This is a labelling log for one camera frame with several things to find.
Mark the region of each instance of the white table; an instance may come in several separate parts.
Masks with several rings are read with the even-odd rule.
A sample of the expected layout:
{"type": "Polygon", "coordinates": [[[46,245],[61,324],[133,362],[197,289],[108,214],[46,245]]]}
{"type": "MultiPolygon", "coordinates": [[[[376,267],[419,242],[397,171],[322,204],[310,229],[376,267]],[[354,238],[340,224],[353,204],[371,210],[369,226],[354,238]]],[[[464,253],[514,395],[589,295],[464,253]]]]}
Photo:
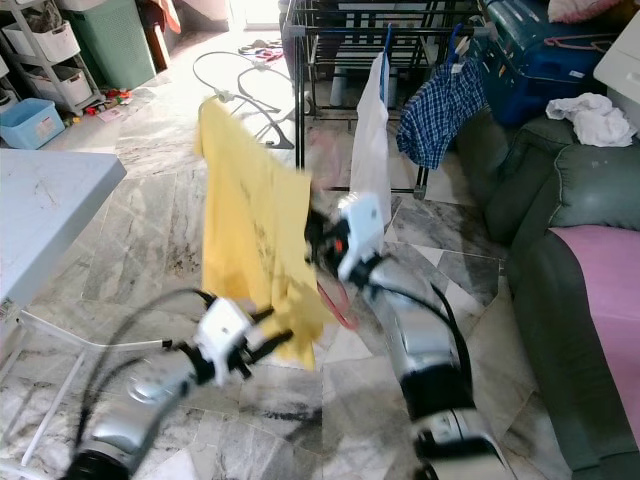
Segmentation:
{"type": "MultiPolygon", "coordinates": [[[[94,217],[126,174],[115,155],[0,149],[0,322],[15,326],[14,348],[0,371],[9,373],[35,331],[53,335],[82,352],[69,371],[20,464],[0,461],[0,471],[43,479],[27,468],[38,441],[71,385],[87,352],[106,345],[88,342],[22,311],[51,275],[56,262],[94,217]]],[[[162,341],[110,346],[132,351],[160,348],[162,341]]],[[[4,350],[8,345],[0,345],[4,350]]]]}

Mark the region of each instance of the blue suitcase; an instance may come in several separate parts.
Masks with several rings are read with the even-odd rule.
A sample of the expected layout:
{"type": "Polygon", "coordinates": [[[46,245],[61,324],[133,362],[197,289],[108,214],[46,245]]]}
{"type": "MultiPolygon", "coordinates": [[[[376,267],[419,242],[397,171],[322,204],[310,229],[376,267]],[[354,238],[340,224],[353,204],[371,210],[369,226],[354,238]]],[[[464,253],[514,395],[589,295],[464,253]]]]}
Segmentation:
{"type": "Polygon", "coordinates": [[[482,61],[485,94],[499,123],[519,126],[542,114],[549,100],[604,91],[593,70],[616,34],[593,22],[549,23],[547,4],[540,0],[481,1],[499,38],[474,38],[469,54],[482,61]],[[586,38],[559,43],[578,49],[545,44],[545,39],[574,36],[586,38]]]}

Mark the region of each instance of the green plastic bin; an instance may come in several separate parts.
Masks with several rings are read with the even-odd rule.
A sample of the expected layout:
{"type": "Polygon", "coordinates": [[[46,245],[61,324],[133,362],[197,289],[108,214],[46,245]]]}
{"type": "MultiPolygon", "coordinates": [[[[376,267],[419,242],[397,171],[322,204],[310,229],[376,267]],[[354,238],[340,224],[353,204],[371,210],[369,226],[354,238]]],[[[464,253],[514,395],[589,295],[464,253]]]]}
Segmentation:
{"type": "Polygon", "coordinates": [[[133,89],[156,74],[134,0],[105,0],[68,11],[71,26],[112,88],[133,89]]]}

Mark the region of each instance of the checkered shirt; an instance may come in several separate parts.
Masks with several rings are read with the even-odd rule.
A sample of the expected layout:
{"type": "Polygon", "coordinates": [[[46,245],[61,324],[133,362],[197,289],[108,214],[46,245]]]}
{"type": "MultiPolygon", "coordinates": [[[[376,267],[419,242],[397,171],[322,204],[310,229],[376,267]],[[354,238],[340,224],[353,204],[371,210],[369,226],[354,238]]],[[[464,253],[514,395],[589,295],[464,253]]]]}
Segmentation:
{"type": "Polygon", "coordinates": [[[398,150],[429,169],[438,168],[458,129],[487,103],[476,60],[467,60],[456,74],[451,68],[438,66],[433,78],[411,97],[396,134],[398,150]]]}

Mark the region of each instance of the yellow cloth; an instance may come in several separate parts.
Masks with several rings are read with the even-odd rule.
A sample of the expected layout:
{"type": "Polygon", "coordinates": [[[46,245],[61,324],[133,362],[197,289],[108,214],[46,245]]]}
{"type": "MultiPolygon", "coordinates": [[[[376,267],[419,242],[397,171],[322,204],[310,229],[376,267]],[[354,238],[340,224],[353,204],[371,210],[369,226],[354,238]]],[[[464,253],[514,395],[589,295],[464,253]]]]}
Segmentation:
{"type": "Polygon", "coordinates": [[[332,319],[305,262],[311,179],[274,160],[214,99],[200,107],[196,153],[207,161],[202,286],[221,297],[273,306],[270,336],[290,328],[278,350],[314,367],[312,340],[332,319]]]}

